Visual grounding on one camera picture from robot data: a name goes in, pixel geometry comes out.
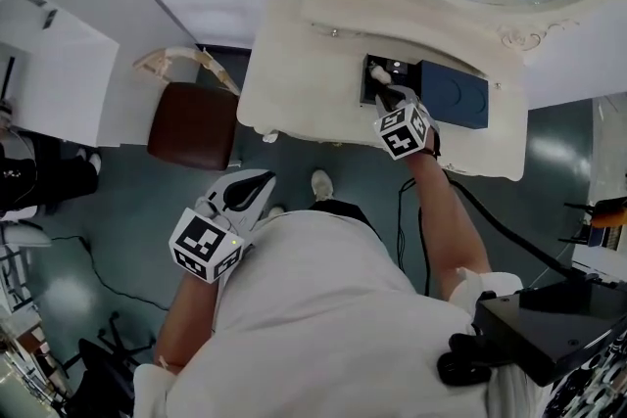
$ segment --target shoe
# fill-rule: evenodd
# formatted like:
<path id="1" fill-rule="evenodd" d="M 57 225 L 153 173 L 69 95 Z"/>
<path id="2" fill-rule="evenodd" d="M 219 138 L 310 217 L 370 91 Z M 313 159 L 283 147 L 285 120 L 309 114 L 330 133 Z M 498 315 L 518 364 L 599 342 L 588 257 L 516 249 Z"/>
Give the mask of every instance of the shoe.
<path id="1" fill-rule="evenodd" d="M 100 174 L 100 168 L 102 167 L 102 159 L 98 154 L 91 154 L 89 156 L 89 163 L 96 169 L 96 174 Z"/>
<path id="2" fill-rule="evenodd" d="M 318 169 L 313 173 L 312 188 L 316 202 L 333 199 L 333 182 L 329 175 L 322 169 Z"/>
<path id="3" fill-rule="evenodd" d="M 285 208 L 283 206 L 274 206 L 267 213 L 267 217 L 268 218 L 275 218 L 275 217 L 279 216 L 280 214 L 283 214 L 284 212 L 285 212 Z"/>

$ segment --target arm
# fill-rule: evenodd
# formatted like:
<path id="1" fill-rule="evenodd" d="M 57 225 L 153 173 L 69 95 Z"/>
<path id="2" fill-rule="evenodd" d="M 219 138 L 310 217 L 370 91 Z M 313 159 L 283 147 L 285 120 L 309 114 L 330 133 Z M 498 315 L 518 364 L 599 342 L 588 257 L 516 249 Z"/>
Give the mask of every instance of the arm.
<path id="1" fill-rule="evenodd" d="M 433 145 L 429 132 L 428 147 Z M 407 157 L 422 207 L 422 232 L 427 257 L 448 300 L 459 284 L 457 269 L 490 272 L 481 237 L 437 161 L 425 154 Z"/>
<path id="2" fill-rule="evenodd" d="M 216 301 L 217 281 L 207 284 L 185 273 L 159 333 L 155 346 L 156 365 L 161 366 L 163 358 L 170 373 L 180 373 L 212 336 Z"/>

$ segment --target floor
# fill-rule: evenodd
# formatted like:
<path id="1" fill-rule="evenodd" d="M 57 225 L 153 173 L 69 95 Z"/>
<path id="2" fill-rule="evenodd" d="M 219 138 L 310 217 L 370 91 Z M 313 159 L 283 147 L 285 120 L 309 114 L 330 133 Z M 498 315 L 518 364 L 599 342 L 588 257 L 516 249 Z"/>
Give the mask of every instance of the floor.
<path id="1" fill-rule="evenodd" d="M 245 54 L 218 59 L 236 82 L 243 81 Z M 587 200 L 592 120 L 591 101 L 532 111 L 521 181 L 457 179 L 511 229 L 548 253 L 568 258 L 568 249 L 556 239 L 571 235 L 581 215 L 563 208 L 562 203 Z M 98 192 L 64 203 L 55 215 L 38 218 L 37 222 L 52 237 L 85 236 L 92 244 L 96 267 L 110 286 L 167 307 L 182 274 L 169 255 L 169 234 L 182 210 L 193 205 L 217 175 L 160 162 L 140 146 L 104 149 L 102 156 Z M 336 197 L 359 205 L 388 250 L 395 254 L 397 192 L 410 176 L 403 163 L 394 163 L 373 148 L 335 147 L 285 135 L 269 145 L 244 127 L 237 131 L 232 157 L 242 159 L 244 168 L 275 171 L 277 186 L 271 202 L 288 209 L 304 209 L 312 203 L 310 176 L 315 168 L 323 167 L 335 183 Z M 517 273 L 525 284 L 537 281 L 545 271 L 543 264 L 497 234 L 474 210 L 470 213 L 486 242 L 493 267 Z M 416 215 L 417 200 L 408 193 L 403 221 L 408 239 L 405 268 L 414 286 L 422 290 L 424 263 Z M 29 284 L 58 359 L 74 355 L 79 338 L 94 340 L 113 310 L 121 313 L 122 335 L 132 346 L 157 335 L 165 313 L 105 290 L 78 241 L 57 241 L 51 249 L 34 250 L 31 261 Z M 535 283 L 549 280 L 554 277 L 547 273 Z M 70 376 L 76 385 L 81 377 L 80 365 L 71 370 Z"/>

